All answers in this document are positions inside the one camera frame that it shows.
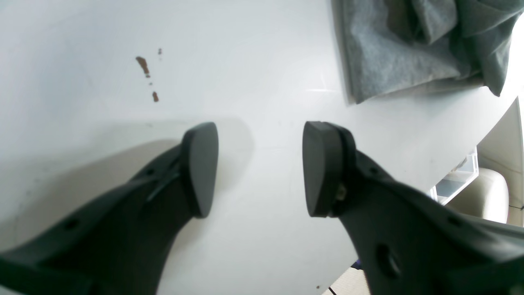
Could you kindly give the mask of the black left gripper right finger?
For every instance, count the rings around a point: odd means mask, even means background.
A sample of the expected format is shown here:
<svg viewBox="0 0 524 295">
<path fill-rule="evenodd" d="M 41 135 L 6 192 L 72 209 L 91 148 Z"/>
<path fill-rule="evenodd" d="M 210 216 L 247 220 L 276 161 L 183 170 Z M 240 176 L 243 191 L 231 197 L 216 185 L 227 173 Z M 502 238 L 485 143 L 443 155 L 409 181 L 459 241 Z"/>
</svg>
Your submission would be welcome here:
<svg viewBox="0 0 524 295">
<path fill-rule="evenodd" d="M 393 179 L 348 129 L 305 123 L 303 175 L 309 215 L 339 219 L 373 295 L 522 295 L 523 228 L 457 213 Z"/>
</svg>

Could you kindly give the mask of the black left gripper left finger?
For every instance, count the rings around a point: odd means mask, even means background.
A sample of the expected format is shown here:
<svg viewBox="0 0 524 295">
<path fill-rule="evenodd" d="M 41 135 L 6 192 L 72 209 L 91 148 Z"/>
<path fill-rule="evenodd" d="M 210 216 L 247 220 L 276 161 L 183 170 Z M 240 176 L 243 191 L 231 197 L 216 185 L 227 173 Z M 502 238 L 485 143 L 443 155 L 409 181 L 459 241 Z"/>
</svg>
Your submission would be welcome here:
<svg viewBox="0 0 524 295">
<path fill-rule="evenodd" d="M 23 295 L 155 295 L 178 232 L 211 211 L 215 123 L 38 237 L 2 252 L 1 286 Z"/>
</svg>

